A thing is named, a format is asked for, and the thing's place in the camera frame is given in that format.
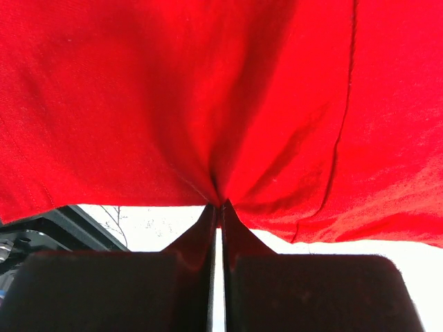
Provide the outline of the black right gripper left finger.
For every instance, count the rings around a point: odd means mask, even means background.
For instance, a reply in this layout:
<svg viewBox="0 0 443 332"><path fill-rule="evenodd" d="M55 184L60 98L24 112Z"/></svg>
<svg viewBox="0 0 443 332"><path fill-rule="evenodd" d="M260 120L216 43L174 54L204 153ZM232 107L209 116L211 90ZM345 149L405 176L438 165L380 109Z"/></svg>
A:
<svg viewBox="0 0 443 332"><path fill-rule="evenodd" d="M46 251L19 269L2 331L210 331L216 209L159 252Z"/></svg>

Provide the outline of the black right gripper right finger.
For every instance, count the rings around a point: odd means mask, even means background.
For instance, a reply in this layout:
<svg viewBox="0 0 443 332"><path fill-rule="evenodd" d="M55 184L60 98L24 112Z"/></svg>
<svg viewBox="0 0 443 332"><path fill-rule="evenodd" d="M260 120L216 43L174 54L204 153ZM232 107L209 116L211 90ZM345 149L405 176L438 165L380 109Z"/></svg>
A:
<svg viewBox="0 0 443 332"><path fill-rule="evenodd" d="M396 266L378 255L284 255L220 210L228 331L421 331Z"/></svg>

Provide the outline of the red t shirt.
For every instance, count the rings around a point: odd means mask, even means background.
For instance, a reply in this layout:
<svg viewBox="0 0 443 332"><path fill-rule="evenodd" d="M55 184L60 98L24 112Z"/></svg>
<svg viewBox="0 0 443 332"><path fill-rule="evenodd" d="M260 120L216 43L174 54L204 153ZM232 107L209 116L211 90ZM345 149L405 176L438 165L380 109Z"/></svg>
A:
<svg viewBox="0 0 443 332"><path fill-rule="evenodd" d="M4 223L225 201L441 246L442 2L1 2Z"/></svg>

